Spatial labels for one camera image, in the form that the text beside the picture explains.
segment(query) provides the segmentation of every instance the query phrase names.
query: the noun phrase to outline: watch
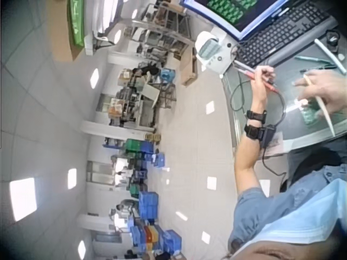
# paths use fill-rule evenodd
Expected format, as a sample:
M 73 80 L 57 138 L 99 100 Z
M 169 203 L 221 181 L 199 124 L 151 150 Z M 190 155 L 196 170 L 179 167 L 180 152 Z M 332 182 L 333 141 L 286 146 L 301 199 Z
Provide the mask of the watch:
M 253 111 L 247 110 L 246 117 L 251 120 L 258 120 L 262 124 L 265 124 L 267 111 L 264 110 L 262 114 L 254 113 Z
M 246 133 L 246 136 L 248 138 L 261 141 L 263 138 L 263 135 L 264 135 L 264 128 L 246 125 L 245 126 L 245 133 Z

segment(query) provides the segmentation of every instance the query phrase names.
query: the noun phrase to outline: monitor screen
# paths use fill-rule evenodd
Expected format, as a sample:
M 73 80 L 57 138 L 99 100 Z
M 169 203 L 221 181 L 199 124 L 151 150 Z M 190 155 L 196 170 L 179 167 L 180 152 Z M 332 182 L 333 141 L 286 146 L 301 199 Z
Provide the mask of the monitor screen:
M 181 0 L 181 4 L 215 23 L 237 40 L 254 31 L 288 0 Z

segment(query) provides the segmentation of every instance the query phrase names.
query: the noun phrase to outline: floor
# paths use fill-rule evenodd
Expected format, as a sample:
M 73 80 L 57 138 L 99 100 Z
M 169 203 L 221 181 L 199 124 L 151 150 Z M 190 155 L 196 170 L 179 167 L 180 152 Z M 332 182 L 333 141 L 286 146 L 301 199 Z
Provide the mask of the floor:
M 193 35 L 211 29 L 211 25 L 197 17 L 192 18 L 192 24 Z M 187 259 L 220 259 L 227 253 L 237 202 L 223 85 L 217 74 L 210 70 L 202 72 L 198 64 L 198 79 L 185 87 L 179 83 L 179 62 L 170 59 L 168 67 L 176 69 L 177 102 L 159 114 L 162 134 L 159 149 L 165 153 L 166 168 L 149 169 L 149 190 L 159 194 L 161 227 L 174 229 L 182 237 L 182 252 Z M 214 112 L 206 114 L 206 105 L 212 101 Z M 285 156 L 267 163 L 276 171 L 286 170 L 282 166 L 286 165 Z M 270 194 L 278 192 L 280 179 L 260 162 L 256 173 L 260 179 L 271 181 Z M 207 188 L 208 177 L 216 181 L 212 183 L 215 190 Z M 202 241 L 203 232 L 210 236 L 209 244 Z

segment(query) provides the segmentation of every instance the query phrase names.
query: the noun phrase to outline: desk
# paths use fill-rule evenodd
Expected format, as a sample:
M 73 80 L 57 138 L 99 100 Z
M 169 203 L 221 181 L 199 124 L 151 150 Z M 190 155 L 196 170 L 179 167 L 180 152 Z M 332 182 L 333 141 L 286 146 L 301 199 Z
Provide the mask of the desk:
M 339 53 L 343 53 L 345 56 L 347 52 L 347 40 L 342 37 L 339 41 Z M 297 55 L 320 57 L 323 59 L 329 59 L 323 51 L 321 51 L 315 44 L 308 46 Z M 277 75 L 276 84 L 280 89 L 284 99 L 286 101 L 287 115 L 284 121 L 278 126 L 277 132 L 281 132 L 283 135 L 283 149 L 280 153 L 287 153 L 291 150 L 298 149 L 313 145 L 322 141 L 327 141 L 333 138 L 329 127 L 324 119 L 320 120 L 313 126 L 307 126 L 304 122 L 303 116 L 298 108 L 295 108 L 294 100 L 298 97 L 299 93 L 303 90 L 301 87 L 292 86 L 292 82 L 302 77 L 299 72 L 301 69 L 319 67 L 320 65 L 315 62 L 298 61 L 293 57 L 287 61 L 279 64 L 275 68 Z M 241 75 L 242 81 L 248 80 Z M 236 70 L 229 68 L 224 74 L 222 79 L 224 92 L 226 94 L 227 104 L 230 104 L 230 97 L 233 90 L 239 84 L 239 78 Z M 243 84 L 243 91 L 245 94 L 244 109 L 247 111 L 250 109 L 252 102 L 252 89 L 250 83 Z M 233 107 L 239 108 L 241 106 L 241 89 L 238 89 L 234 94 Z M 243 133 L 243 128 L 246 124 L 246 118 L 242 110 L 238 112 L 232 111 L 230 105 L 228 106 L 231 132 L 233 139 L 233 146 L 236 148 Z M 270 93 L 268 96 L 267 105 L 267 124 L 275 124 L 281 117 L 282 105 L 279 97 Z M 334 129 L 337 136 L 347 133 L 347 119 L 343 114 L 334 114 L 332 117 Z

